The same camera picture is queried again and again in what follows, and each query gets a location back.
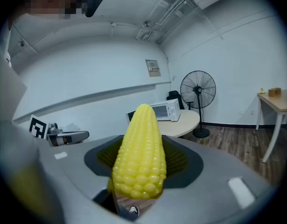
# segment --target ceiling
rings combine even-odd
[[[158,22],[166,7],[169,7],[176,0],[164,0],[149,18],[150,13],[159,1],[104,0],[91,18],[81,14],[81,10],[77,10],[76,15],[72,15],[70,19],[66,20],[59,19],[59,15],[52,17],[25,14],[15,22],[11,30],[9,53],[13,68],[16,69],[16,66],[25,62],[30,56],[35,55],[36,52],[40,53],[47,47],[71,39],[98,35],[111,36],[111,33],[113,37],[129,36],[135,39],[145,20],[149,19],[151,21],[151,29],[155,22]],[[184,6],[180,9],[180,13],[173,15],[162,30],[158,29],[149,41],[157,41],[184,14],[190,11],[190,7]],[[144,28],[139,39],[149,32],[148,28]],[[24,47],[18,45],[22,41],[25,44]]]

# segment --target baseboard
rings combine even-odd
[[[209,126],[219,126],[219,127],[227,127],[227,128],[245,128],[245,129],[255,129],[256,125],[228,125],[228,124],[217,124],[217,123],[203,123],[204,125]],[[286,124],[282,124],[281,128],[286,128]],[[275,128],[275,125],[260,125],[260,129],[271,129]]]

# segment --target wooden desk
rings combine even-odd
[[[256,124],[256,130],[259,129],[259,123],[260,123],[260,117],[261,117],[261,101],[267,103],[270,107],[272,107],[277,112],[277,119],[276,119],[276,125],[274,129],[274,133],[272,136],[272,139],[270,141],[269,147],[265,153],[265,156],[263,157],[263,162],[266,162],[275,146],[280,126],[282,123],[282,119],[284,116],[287,116],[287,90],[281,91],[281,95],[276,97],[269,97],[268,93],[265,94],[257,94],[259,101],[259,107],[258,107],[258,117],[257,117],[257,124]]]
[[[180,137],[191,132],[199,124],[199,114],[192,110],[181,110],[178,121],[158,121],[162,135]]]

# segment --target standing fan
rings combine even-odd
[[[216,94],[216,84],[213,78],[206,72],[196,70],[183,79],[181,84],[181,96],[183,101],[194,109],[199,109],[200,128],[193,131],[197,138],[208,137],[210,132],[203,128],[201,109],[212,103]]]

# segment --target fan base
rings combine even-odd
[[[195,130],[193,130],[193,135],[197,138],[206,138],[210,135],[210,131],[206,128],[203,128],[203,129],[200,129],[200,128],[197,128]]]

